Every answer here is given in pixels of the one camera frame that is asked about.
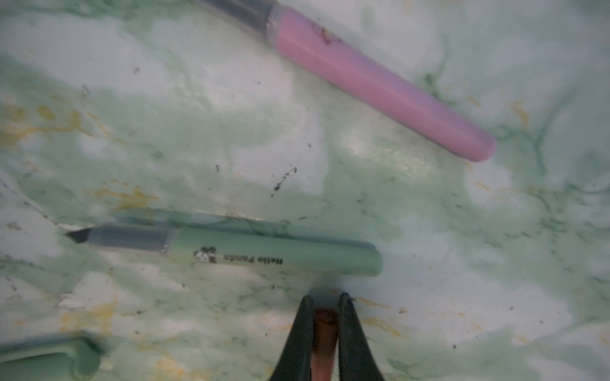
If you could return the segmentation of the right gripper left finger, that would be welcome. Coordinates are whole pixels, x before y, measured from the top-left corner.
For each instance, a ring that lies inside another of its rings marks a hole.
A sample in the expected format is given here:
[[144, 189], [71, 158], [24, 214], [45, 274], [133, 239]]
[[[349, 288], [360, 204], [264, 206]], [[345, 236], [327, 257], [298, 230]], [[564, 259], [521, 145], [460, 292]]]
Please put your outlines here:
[[296, 313], [284, 349], [269, 381], [311, 381], [311, 354], [315, 341], [315, 305], [305, 295]]

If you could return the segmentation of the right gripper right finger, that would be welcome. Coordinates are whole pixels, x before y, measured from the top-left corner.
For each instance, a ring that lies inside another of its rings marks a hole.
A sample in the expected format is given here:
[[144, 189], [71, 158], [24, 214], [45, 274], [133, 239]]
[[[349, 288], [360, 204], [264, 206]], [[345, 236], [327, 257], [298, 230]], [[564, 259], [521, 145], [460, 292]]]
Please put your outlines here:
[[338, 359], [341, 381], [384, 381], [373, 358], [354, 301], [344, 292], [338, 301]]

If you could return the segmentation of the brown pen cap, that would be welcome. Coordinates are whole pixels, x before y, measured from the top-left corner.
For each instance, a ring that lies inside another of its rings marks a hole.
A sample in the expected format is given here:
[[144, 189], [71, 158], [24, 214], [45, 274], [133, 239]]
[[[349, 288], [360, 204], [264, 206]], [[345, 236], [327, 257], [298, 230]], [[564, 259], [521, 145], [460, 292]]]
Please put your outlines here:
[[331, 381], [338, 342], [338, 315], [318, 309], [314, 315], [315, 338], [311, 352], [311, 380]]

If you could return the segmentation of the light green pen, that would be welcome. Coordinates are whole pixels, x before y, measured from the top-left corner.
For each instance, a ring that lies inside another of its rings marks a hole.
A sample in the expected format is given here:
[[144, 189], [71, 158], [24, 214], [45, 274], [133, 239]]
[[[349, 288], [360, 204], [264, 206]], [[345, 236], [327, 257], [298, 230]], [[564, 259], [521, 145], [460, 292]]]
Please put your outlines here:
[[193, 265], [298, 269], [347, 276], [377, 276], [383, 259], [375, 247], [249, 233], [145, 225], [97, 225], [65, 235], [100, 251], [159, 254]]

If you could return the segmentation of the light green pen cap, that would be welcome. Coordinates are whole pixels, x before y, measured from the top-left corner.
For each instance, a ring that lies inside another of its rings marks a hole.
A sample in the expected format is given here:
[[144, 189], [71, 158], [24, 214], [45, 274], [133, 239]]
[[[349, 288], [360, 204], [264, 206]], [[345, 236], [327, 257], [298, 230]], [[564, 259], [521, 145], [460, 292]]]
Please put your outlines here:
[[102, 361], [82, 338], [22, 341], [1, 346], [2, 380], [89, 380]]

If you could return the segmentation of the pink pen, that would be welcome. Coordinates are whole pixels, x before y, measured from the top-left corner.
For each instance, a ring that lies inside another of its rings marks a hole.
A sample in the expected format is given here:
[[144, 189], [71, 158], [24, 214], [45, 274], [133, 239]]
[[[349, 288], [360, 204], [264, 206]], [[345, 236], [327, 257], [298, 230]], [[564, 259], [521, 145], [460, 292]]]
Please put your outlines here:
[[472, 162], [490, 159], [496, 139], [330, 30], [278, 1], [207, 1], [284, 58], [325, 79], [392, 120]]

